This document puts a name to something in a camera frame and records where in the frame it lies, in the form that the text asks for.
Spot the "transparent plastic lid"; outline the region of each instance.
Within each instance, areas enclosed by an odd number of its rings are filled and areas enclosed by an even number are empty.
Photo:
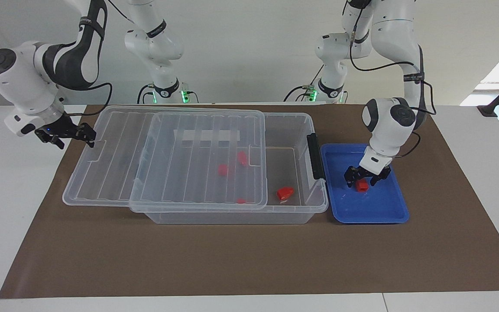
[[[147,131],[129,207],[139,213],[262,209],[266,172],[262,112],[158,112]]]
[[[111,105],[99,115],[94,129],[97,132],[95,146],[85,147],[63,193],[63,201],[68,205],[128,207],[132,199],[133,211],[166,211],[164,207],[179,211],[180,207],[197,209],[198,206],[200,209],[255,210],[267,202],[265,116],[261,112]],[[150,133],[148,143],[153,146],[146,146]],[[178,145],[171,145],[177,138]],[[158,140],[164,146],[155,146]],[[230,158],[234,152],[228,149],[230,146],[236,146],[234,160]],[[247,166],[238,162],[238,148],[247,155]],[[185,166],[177,165],[178,161],[188,159],[190,163]],[[158,164],[166,168],[158,169]],[[138,172],[139,167],[145,172]],[[155,170],[163,169],[166,169],[165,175],[154,174]],[[162,188],[161,194],[156,193],[159,190],[151,191],[158,187]],[[180,198],[180,201],[174,203],[169,201],[171,198]]]

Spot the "blue plastic tray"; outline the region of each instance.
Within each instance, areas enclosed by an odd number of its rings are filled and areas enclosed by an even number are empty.
[[[409,219],[408,207],[394,171],[388,179],[369,186],[366,193],[348,188],[344,173],[357,166],[366,144],[325,144],[321,148],[327,188],[334,217],[342,223],[404,223]]]

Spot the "white table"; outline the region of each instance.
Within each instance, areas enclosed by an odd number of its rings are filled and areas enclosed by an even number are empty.
[[[34,135],[11,134],[3,124],[11,109],[0,107],[0,288],[64,155]],[[498,119],[483,118],[475,108],[446,106],[438,108],[435,122],[499,231]],[[499,292],[18,299],[0,300],[0,310],[484,312],[499,311]]]

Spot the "brown mat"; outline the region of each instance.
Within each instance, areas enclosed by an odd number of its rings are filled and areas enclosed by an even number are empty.
[[[361,105],[247,108],[308,113],[321,144],[370,137]],[[343,225],[330,210],[306,225],[155,225],[128,208],[68,207],[84,147],[73,142],[0,298],[499,290],[499,234],[435,123],[419,132],[394,161],[402,225]]]

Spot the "red object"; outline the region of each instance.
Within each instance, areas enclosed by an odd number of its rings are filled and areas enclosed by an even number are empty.
[[[277,190],[277,196],[282,202],[290,198],[290,196],[292,196],[293,194],[294,194],[294,189],[289,188],[287,186],[281,188],[280,190]]]
[[[246,155],[245,152],[239,152],[237,156],[238,156],[238,162],[242,166],[247,167],[248,166],[248,155]]]
[[[219,165],[218,166],[218,175],[227,176],[228,175],[228,166],[227,165]]]
[[[364,193],[369,190],[369,184],[367,180],[361,179],[355,182],[355,188],[357,189],[358,192]]]

